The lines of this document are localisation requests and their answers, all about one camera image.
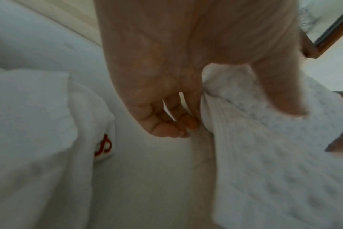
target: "white fabric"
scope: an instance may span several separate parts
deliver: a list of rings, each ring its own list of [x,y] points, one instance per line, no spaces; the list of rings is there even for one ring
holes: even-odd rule
[[[85,228],[94,152],[105,134],[115,142],[113,122],[66,73],[0,73],[0,228]]]
[[[343,229],[343,167],[324,152],[343,132],[343,99],[302,76],[310,115],[291,118],[271,109],[247,66],[206,74],[201,110],[215,138],[215,222]]]

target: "white towel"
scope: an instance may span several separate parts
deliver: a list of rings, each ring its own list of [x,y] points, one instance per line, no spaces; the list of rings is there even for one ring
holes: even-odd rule
[[[66,73],[0,73],[0,228],[85,228],[95,153],[114,153],[114,120]]]
[[[249,67],[204,73],[214,221],[226,229],[343,229],[343,167],[324,152],[343,132],[343,99],[302,73],[310,114],[291,118],[269,105]]]

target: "red stitching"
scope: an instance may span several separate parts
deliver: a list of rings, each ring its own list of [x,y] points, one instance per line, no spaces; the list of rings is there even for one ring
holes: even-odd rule
[[[105,148],[105,143],[109,143],[110,147],[108,149],[104,149]],[[95,152],[95,157],[97,157],[98,155],[102,154],[102,152],[104,153],[108,153],[112,148],[112,143],[110,141],[110,139],[108,138],[107,134],[104,135],[103,140],[100,143],[100,148],[99,151]]]

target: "hand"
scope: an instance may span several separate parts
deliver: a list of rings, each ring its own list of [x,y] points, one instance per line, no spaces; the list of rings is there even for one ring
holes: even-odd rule
[[[95,0],[110,77],[155,136],[186,137],[200,119],[201,72],[249,63],[280,111],[302,115],[295,0]],[[180,103],[182,92],[192,115]],[[165,112],[167,109],[176,121]]]

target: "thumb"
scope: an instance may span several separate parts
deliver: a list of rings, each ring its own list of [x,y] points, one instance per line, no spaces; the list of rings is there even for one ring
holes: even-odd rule
[[[299,76],[299,39],[279,40],[267,56],[251,67],[275,108],[293,116],[306,115]]]

